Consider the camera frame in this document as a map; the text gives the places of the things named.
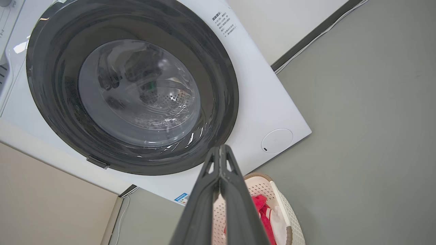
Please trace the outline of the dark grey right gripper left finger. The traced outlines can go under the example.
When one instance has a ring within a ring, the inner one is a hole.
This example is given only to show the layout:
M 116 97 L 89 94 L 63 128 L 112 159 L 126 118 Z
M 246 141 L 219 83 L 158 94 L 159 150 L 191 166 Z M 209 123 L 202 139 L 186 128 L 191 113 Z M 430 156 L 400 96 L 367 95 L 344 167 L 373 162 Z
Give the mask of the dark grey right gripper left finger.
M 170 240 L 170 245 L 210 245 L 213 231 L 213 203 L 217 199 L 219 147 L 213 147 Z

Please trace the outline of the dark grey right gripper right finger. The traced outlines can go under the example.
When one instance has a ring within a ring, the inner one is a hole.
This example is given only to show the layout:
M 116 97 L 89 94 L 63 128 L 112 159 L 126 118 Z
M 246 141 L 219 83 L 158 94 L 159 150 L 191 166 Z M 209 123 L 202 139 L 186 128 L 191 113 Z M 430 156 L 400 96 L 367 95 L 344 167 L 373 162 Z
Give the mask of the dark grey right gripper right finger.
M 228 145 L 220 146 L 220 189 L 226 203 L 228 245 L 269 245 L 235 156 Z

